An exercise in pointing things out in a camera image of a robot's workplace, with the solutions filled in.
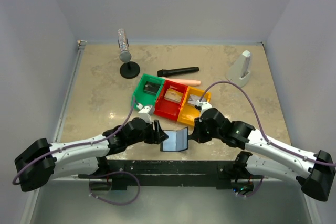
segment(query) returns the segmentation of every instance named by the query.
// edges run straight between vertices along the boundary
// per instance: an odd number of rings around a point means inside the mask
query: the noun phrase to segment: microphone head
[[[128,51],[123,51],[120,53],[119,58],[122,62],[127,63],[130,62],[132,55]]]

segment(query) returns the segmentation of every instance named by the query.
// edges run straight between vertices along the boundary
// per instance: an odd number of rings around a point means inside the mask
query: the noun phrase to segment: yellow bin
[[[194,87],[189,86],[187,88],[187,95],[184,96],[184,100],[181,105],[179,117],[177,119],[178,122],[187,124],[189,126],[194,126],[194,119],[199,117],[199,111],[193,107],[187,104],[187,101],[190,97],[191,94],[201,96],[204,93],[204,90],[197,89]],[[207,102],[210,102],[211,100],[211,93],[206,92],[204,98],[206,99]]]

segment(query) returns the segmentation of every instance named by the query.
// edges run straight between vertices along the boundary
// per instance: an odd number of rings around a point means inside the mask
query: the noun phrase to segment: open box
[[[187,124],[189,126],[194,126],[194,119],[199,117],[199,111],[191,105],[188,105],[187,101],[191,94],[201,96],[204,93],[203,90],[197,89],[194,87],[188,87],[186,95],[184,96],[182,106],[180,109],[179,117],[177,119],[178,122]],[[211,93],[206,92],[204,95],[204,98],[207,102],[210,102],[211,100]]]
[[[147,81],[160,85],[160,88],[159,88],[156,95],[148,94],[148,93],[143,91],[143,87],[145,86]],[[155,103],[156,103],[156,101],[159,97],[160,91],[162,89],[163,83],[164,83],[164,79],[158,78],[158,77],[155,77],[155,76],[150,76],[149,74],[144,73],[141,77],[141,80],[140,80],[138,86],[136,87],[136,89],[133,93],[132,101],[135,97],[136,101],[138,103],[142,104],[143,106],[146,106],[146,105],[155,106]]]
[[[181,101],[179,103],[168,101],[164,98],[167,89],[169,88],[183,93]],[[156,101],[154,114],[162,116],[164,118],[168,118],[173,121],[177,121],[177,119],[179,118],[178,115],[180,113],[184,97],[187,94],[187,90],[188,86],[186,85],[165,80],[160,95]]]

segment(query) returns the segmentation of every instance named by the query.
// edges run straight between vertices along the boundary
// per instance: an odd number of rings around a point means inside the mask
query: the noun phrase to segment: robotic arm
[[[37,189],[49,180],[59,177],[84,174],[95,175],[103,169],[105,157],[121,153],[132,144],[145,142],[148,144],[161,144],[168,139],[168,135],[161,129],[159,121],[151,121],[153,108],[140,106],[139,117],[133,118],[113,137],[108,138],[119,126],[108,130],[101,135],[86,140],[68,144],[48,143],[45,138],[35,141],[21,155],[15,159],[22,191]],[[330,154],[320,151],[315,154],[300,150],[284,144],[276,139],[263,137],[260,130],[241,122],[230,122],[217,109],[207,102],[198,102],[201,111],[200,117],[195,119],[194,131],[188,136],[189,140],[206,143],[213,138],[220,139],[230,147],[259,153],[259,157],[251,152],[241,152],[233,162],[229,173],[241,174],[241,170],[250,175],[262,175],[299,183],[301,190],[308,196],[327,201],[335,176],[335,168],[316,164],[321,161],[332,164]],[[278,145],[289,150],[275,147]],[[35,162],[41,155],[43,159]],[[220,175],[227,173],[220,169]]]

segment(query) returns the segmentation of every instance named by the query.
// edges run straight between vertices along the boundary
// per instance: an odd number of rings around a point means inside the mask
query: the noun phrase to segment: floor
[[[131,96],[143,73],[156,75],[160,69],[197,66],[200,71],[177,78],[201,80],[201,89],[225,80],[225,73],[239,55],[253,54],[251,79],[243,87],[254,103],[266,133],[290,144],[284,117],[269,70],[263,46],[260,45],[130,45],[132,60],[140,65],[140,75],[124,79],[119,74],[117,44],[87,45],[78,69],[61,142],[86,139],[121,124],[130,110]],[[244,95],[227,84],[211,89],[213,107],[230,120],[244,121],[257,127],[253,111]],[[178,130],[185,125],[160,119],[165,130]],[[109,159],[229,160],[241,150],[230,148],[220,140],[206,144],[190,141],[189,149],[180,153],[160,152],[157,145],[138,143]]]

